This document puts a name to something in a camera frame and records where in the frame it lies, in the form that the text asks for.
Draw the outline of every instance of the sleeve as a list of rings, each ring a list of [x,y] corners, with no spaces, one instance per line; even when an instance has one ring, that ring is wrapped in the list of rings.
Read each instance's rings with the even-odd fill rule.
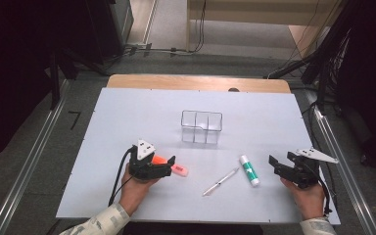
[[[326,217],[302,221],[301,228],[305,235],[337,235]]]
[[[84,223],[60,235],[116,235],[129,222],[130,217],[120,204],[112,204]]]

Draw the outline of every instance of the glue stick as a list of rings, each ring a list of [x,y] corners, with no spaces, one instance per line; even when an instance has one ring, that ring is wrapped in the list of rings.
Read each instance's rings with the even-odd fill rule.
[[[246,155],[242,155],[240,157],[240,163],[243,166],[244,171],[247,174],[247,177],[250,180],[250,183],[252,183],[252,186],[258,186],[260,181],[258,178],[258,175],[256,174],[255,170],[253,169],[252,164],[249,162],[249,159],[247,158]]]
[[[158,156],[154,155],[152,158],[152,164],[154,165],[160,165],[160,164],[166,164],[167,160]],[[170,167],[173,173],[178,174],[180,176],[186,177],[188,175],[188,169],[185,166],[182,166],[180,164],[174,164]]]

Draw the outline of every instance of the floor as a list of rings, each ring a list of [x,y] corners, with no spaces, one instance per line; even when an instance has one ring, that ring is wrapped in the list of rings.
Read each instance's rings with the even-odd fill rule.
[[[154,16],[151,20],[151,28],[147,30],[147,27],[143,26],[142,23],[140,27],[142,28],[140,29],[141,31],[149,31],[149,33],[138,33],[138,36],[135,34],[135,37],[133,37],[135,39],[132,39],[133,41],[129,41],[129,43],[152,43],[153,48],[157,49],[170,49],[170,47],[184,48],[185,37],[181,34],[181,31],[184,30],[171,29],[170,22],[172,21],[162,20],[167,15],[173,15],[169,10],[162,8],[163,4],[166,7],[174,6],[175,9],[180,10],[182,6],[181,2],[184,1],[159,0],[155,8],[155,13],[151,14],[155,1],[150,1],[146,8],[150,10],[145,9],[145,12],[151,14],[150,16]],[[132,7],[135,8],[133,11],[136,18],[136,12],[140,10],[136,10],[136,5],[132,5]],[[144,19],[145,23],[149,22],[149,18]],[[253,28],[254,26],[242,25],[243,28]],[[258,40],[258,36],[255,34],[250,35],[250,38],[254,39],[249,39],[248,37],[248,39],[242,39],[244,40],[242,41],[238,40],[238,37],[231,37],[232,39],[229,39],[229,35],[223,36],[219,34],[221,31],[218,31],[220,27],[217,24],[207,25],[206,28],[209,28],[210,31],[206,29],[204,50],[202,49],[201,53],[197,55],[172,56],[169,53],[151,52],[149,55],[136,53],[135,55],[126,56],[115,61],[111,64],[109,72],[209,74],[259,78],[278,70],[280,67],[284,67],[290,62],[289,58],[294,55],[292,53],[294,52],[293,39],[290,33],[281,27],[273,29],[268,25],[259,25],[259,29],[256,30],[261,30],[260,34],[269,35],[269,33],[274,33],[276,40],[260,38],[256,46],[257,48],[254,50],[249,49]],[[233,29],[232,32],[238,33],[236,30],[240,29]],[[227,37],[221,42],[218,41],[218,38],[212,39],[212,32],[218,35],[219,38]],[[289,82],[301,110],[304,111],[309,105],[306,94],[311,91],[308,91],[300,83],[300,75],[302,73],[296,70],[282,78]],[[66,91],[66,101],[61,108],[60,115],[53,126],[46,145],[40,153],[35,170],[30,176],[27,185],[25,185],[23,196],[16,205],[16,210],[6,228],[6,234],[46,234],[53,225],[56,225],[53,234],[57,234],[68,226],[84,221],[84,219],[63,219],[59,223],[56,223],[58,219],[55,217],[55,214],[100,90],[106,86],[107,81],[108,77],[89,70],[82,70],[77,80],[70,81],[69,90]],[[34,147],[35,139],[40,134],[42,126],[50,115],[48,109],[50,103],[51,96],[48,95],[35,108],[34,112],[23,123],[7,148],[0,154],[0,209],[27,160],[31,149]],[[333,127],[335,137],[339,141],[347,157],[347,162],[356,177],[363,197],[371,208],[371,213],[376,221],[376,168],[365,167],[359,163],[359,157],[362,155],[362,152],[345,120],[337,115],[335,108],[334,106],[327,106],[326,114]],[[73,125],[76,119],[74,112],[81,113],[76,125]],[[304,116],[304,118],[308,131],[310,131],[307,116]],[[320,142],[319,147],[325,153],[328,153],[328,146],[323,139],[320,129],[314,125],[313,130],[314,135]],[[325,165],[322,167],[325,173],[328,172]],[[335,167],[331,167],[331,173],[327,174],[326,180],[331,188],[334,182],[334,191],[337,194],[338,200],[338,213],[342,220],[342,225],[336,228],[338,234],[367,234],[362,229],[356,211],[353,208],[353,201],[349,197],[346,185],[341,180],[338,170]],[[268,235],[285,234],[285,231],[287,231],[287,234],[302,234],[298,224],[265,225],[262,228],[264,234]]]

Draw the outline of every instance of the person's right hand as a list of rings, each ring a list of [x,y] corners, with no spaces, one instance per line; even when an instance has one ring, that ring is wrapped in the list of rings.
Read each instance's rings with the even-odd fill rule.
[[[323,200],[325,195],[322,186],[315,184],[305,189],[299,188],[293,182],[280,178],[280,181],[291,191],[299,210],[301,211],[303,220],[322,217]]]
[[[121,184],[130,179],[129,164],[126,165],[126,171],[124,172]],[[158,182],[159,179],[152,179],[149,181],[139,181],[135,178],[131,178],[121,188],[121,196],[118,203],[124,208],[129,216],[132,216],[136,212],[139,205],[149,192],[149,188]]]

